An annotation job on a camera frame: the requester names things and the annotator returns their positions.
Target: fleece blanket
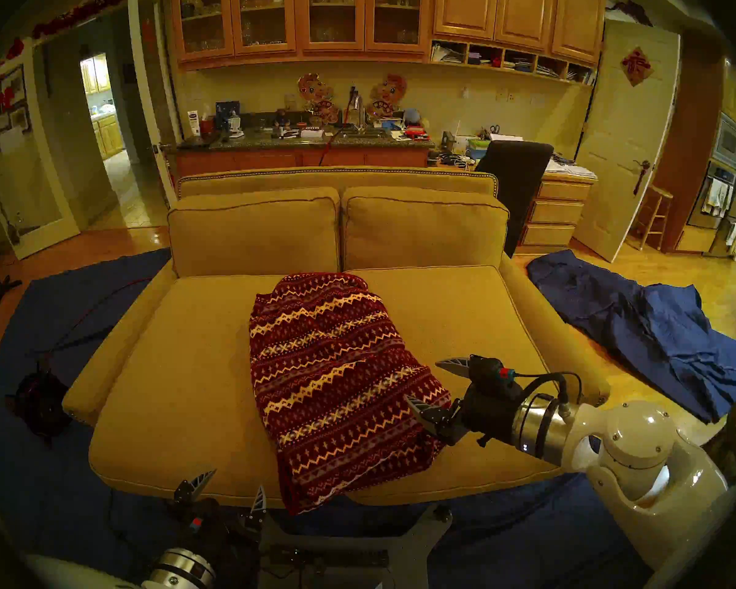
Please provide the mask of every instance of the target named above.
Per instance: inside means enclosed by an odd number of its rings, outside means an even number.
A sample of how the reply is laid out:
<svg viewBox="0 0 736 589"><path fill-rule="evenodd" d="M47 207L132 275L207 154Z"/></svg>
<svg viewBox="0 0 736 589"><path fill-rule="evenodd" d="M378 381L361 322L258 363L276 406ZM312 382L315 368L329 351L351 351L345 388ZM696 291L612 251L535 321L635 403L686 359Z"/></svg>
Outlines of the fleece blanket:
<svg viewBox="0 0 736 589"><path fill-rule="evenodd" d="M256 296L249 334L256 406L290 513L431 466L442 445L404 397L446 407L450 395L363 279L287 276Z"/></svg>
<svg viewBox="0 0 736 589"><path fill-rule="evenodd" d="M736 402L736 341L711 328L693 285L642 287L558 251L529 278L567 321L703 422Z"/></svg>

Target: red patterned blanket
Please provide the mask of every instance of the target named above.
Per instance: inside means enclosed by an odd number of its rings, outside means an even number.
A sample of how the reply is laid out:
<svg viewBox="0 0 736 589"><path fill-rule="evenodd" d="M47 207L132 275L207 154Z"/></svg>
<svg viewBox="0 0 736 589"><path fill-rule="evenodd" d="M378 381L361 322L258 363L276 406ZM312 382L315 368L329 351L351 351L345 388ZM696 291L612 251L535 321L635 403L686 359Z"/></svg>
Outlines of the red patterned blanket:
<svg viewBox="0 0 736 589"><path fill-rule="evenodd" d="M448 406L450 395L363 279L287 276L256 296L249 333L256 406L291 513L431 466L441 446L404 396Z"/></svg>

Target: yellow sofa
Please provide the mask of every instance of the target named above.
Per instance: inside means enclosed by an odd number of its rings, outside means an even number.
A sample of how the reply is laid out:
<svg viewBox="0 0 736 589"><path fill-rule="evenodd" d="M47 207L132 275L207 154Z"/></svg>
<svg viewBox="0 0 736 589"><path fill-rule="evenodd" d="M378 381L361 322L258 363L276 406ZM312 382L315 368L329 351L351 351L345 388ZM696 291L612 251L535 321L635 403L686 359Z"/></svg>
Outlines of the yellow sofa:
<svg viewBox="0 0 736 589"><path fill-rule="evenodd" d="M248 320L257 293L291 272L348 271L380 295L409 350L454 397L468 381L433 366L471 353L522 373L575 371L583 401L609 386L589 347L502 252L508 212L490 174L294 169L184 178L169 212L173 258L66 395L95 427L92 469L127 492L171 497L217 469L207 495L282 506L274 449L253 399ZM570 394L577 383L568 383ZM552 477L548 463L476 436L424 473L348 495L400 504Z"/></svg>

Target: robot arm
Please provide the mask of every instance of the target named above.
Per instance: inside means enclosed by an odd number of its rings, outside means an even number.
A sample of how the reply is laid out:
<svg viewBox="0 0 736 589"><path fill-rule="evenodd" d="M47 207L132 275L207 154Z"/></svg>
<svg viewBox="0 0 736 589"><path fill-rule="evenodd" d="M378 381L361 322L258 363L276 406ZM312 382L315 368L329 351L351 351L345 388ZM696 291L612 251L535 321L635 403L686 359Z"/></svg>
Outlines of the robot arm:
<svg viewBox="0 0 736 589"><path fill-rule="evenodd" d="M668 413L649 401L604 409L570 403L560 373L516 374L498 359L472 355L436 364L472 383L462 400L439 408L407 397L423 427L448 445L469 432L584 472L622 531L651 568L689 539L727 484L709 456L687 441ZM516 376L535 378L522 388ZM540 392L556 382L558 397ZM600 439L594 452L589 437Z"/></svg>

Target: sofa cushion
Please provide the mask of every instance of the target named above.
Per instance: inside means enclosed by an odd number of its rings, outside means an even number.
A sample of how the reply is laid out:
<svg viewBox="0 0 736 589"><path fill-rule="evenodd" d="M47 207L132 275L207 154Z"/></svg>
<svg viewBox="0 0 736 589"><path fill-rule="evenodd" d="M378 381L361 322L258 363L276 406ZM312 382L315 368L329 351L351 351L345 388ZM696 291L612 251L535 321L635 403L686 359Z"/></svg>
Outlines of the sofa cushion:
<svg viewBox="0 0 736 589"><path fill-rule="evenodd" d="M248 320L282 276L202 276L174 283L101 410L90 465L108 485L172 498L217 469L206 493L281 506L278 468L251 388Z"/></svg>
<svg viewBox="0 0 736 589"><path fill-rule="evenodd" d="M169 212L179 276L336 272L332 188L195 195Z"/></svg>
<svg viewBox="0 0 736 589"><path fill-rule="evenodd" d="M509 213L486 194L350 188L340 203L345 270L501 261Z"/></svg>
<svg viewBox="0 0 736 589"><path fill-rule="evenodd" d="M435 367L450 356L497 356L546 370L497 270L357 270L382 297L407 349L463 396L468 380ZM217 469L205 495L249 506L264 485L282 506L278 465L251 388L248 321L256 293L281 276L206 276L174 283L100 413L90 464L108 485L171 498L183 479ZM444 499L552 477L555 467L477 435L445 448L424 473L348 494L369 504Z"/></svg>
<svg viewBox="0 0 736 589"><path fill-rule="evenodd" d="M347 188L390 185L410 188L478 192L496 198L498 181L491 173L465 173L429 168L303 167L262 171L231 171L183 177L180 198L197 194L236 194L326 185L343 195Z"/></svg>
<svg viewBox="0 0 736 589"><path fill-rule="evenodd" d="M533 344L504 281L493 266L352 270L387 307L406 348L428 365L453 398L463 397L469 380L437 368L452 356L495 356L520 373L543 373L546 366ZM521 386L531 379L518 378ZM555 388L543 389L555 393ZM454 498L510 488L553 477L560 470L510 445L480 435L464 436L445 448L431 468L348 495L364 504L401 504Z"/></svg>

